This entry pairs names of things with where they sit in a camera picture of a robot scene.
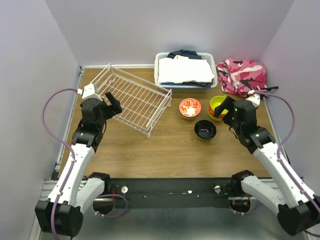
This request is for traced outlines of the lime green bowl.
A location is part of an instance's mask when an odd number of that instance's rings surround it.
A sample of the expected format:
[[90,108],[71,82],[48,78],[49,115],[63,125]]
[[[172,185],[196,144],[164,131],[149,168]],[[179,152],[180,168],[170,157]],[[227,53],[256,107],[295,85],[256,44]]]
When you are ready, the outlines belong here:
[[211,105],[215,109],[216,107],[220,106],[226,98],[227,97],[223,95],[214,96],[210,100],[209,105]]
[[213,116],[211,116],[211,115],[209,115],[209,118],[210,118],[212,121],[215,121],[215,122],[222,122],[222,119],[213,117]]

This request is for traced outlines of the beige bowl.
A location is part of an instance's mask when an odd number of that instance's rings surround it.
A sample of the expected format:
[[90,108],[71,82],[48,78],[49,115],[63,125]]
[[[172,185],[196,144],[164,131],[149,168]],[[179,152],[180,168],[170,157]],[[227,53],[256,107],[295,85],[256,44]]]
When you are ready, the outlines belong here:
[[217,129],[213,122],[209,120],[200,120],[195,123],[194,132],[199,139],[209,141],[216,136]]

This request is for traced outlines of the white bowl orange pattern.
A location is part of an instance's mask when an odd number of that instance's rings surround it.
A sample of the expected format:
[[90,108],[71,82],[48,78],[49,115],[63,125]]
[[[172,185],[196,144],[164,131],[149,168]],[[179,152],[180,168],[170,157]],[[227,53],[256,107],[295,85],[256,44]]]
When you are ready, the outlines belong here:
[[195,98],[186,98],[180,102],[178,109],[183,118],[193,120],[200,114],[202,105]]

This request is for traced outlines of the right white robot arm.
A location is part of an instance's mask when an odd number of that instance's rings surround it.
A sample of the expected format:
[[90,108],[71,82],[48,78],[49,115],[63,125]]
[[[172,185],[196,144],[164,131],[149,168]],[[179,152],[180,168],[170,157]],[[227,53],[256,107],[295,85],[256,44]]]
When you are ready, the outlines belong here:
[[236,196],[248,194],[256,198],[276,215],[287,234],[295,236],[320,223],[320,197],[284,159],[271,133],[258,126],[257,106],[248,98],[235,100],[228,96],[215,108],[214,116],[227,111],[223,123],[234,130],[239,142],[263,164],[278,189],[274,190],[244,170],[232,175],[230,191]]

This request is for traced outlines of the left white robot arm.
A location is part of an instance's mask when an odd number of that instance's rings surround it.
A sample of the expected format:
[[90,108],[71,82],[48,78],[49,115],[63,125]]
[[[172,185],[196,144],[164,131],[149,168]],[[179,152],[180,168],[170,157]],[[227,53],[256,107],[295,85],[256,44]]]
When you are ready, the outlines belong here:
[[122,112],[120,101],[110,92],[105,93],[109,104],[96,93],[84,97],[80,105],[82,118],[72,135],[71,144],[60,143],[69,149],[64,169],[46,200],[39,200],[35,214],[40,229],[60,236],[76,237],[84,215],[97,197],[107,197],[111,191],[110,176],[93,173],[81,187],[85,170],[94,157],[107,128],[107,120]]

